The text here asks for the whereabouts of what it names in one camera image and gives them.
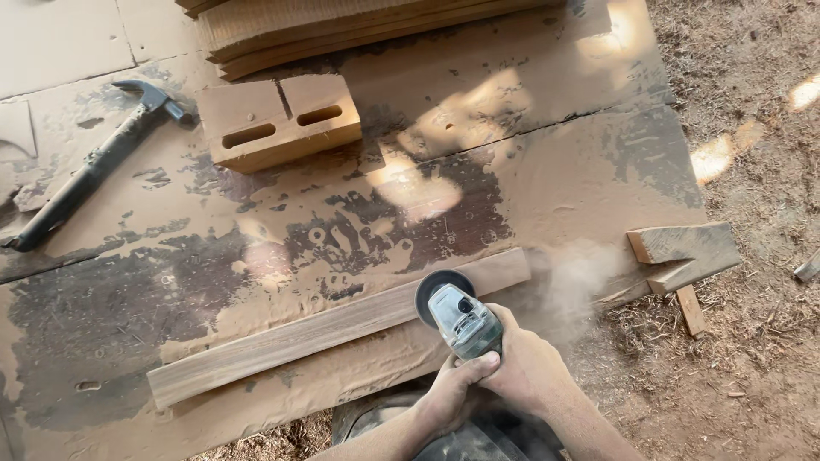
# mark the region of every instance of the hand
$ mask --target hand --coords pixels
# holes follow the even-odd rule
[[[561,354],[532,331],[518,326],[513,313],[497,304],[486,305],[501,321],[503,359],[499,369],[479,383],[521,411],[549,422],[562,407],[586,399],[561,360]]]
[[[458,367],[457,359],[455,354],[450,354],[433,386],[413,405],[423,424],[432,430],[433,439],[455,431],[467,420],[472,410],[472,405],[464,404],[468,386],[495,372],[500,362],[495,351],[467,360]]]

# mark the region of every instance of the stack of wooden planks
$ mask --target stack of wooden planks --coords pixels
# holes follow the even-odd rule
[[[235,80],[270,66],[563,0],[175,0]]]

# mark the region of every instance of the grinding disc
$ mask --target grinding disc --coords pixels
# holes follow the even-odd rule
[[[453,269],[439,269],[427,274],[421,279],[421,283],[416,288],[416,313],[422,322],[433,328],[438,328],[433,314],[430,313],[430,306],[427,304],[430,297],[435,294],[444,285],[452,283],[464,293],[469,294],[473,298],[476,297],[476,287],[472,285],[470,279],[459,271]]]

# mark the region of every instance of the hole in wood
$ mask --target hole in wood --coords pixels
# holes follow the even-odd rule
[[[78,382],[74,385],[74,388],[77,389],[78,392],[83,392],[84,390],[99,390],[100,386],[99,381],[83,381]]]
[[[306,114],[302,114],[296,117],[296,123],[299,126],[308,126],[313,125],[314,123],[319,123],[320,121],[330,120],[331,118],[336,118],[337,116],[342,115],[342,108],[339,106],[330,106],[325,107],[324,109],[319,109],[318,111],[308,112]]]
[[[273,136],[275,132],[276,127],[271,123],[254,126],[253,128],[248,128],[247,130],[237,131],[236,133],[222,136],[222,147],[234,148],[238,145],[249,143],[257,139]]]

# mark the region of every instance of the hammer head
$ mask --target hammer head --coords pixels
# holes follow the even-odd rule
[[[169,98],[164,91],[156,86],[143,82],[142,80],[122,80],[114,82],[112,85],[123,91],[139,91],[142,92],[143,97],[139,100],[149,112],[154,112],[159,108],[163,108],[171,117],[179,123],[189,124],[193,121],[191,114],[187,113],[180,107],[179,104]]]

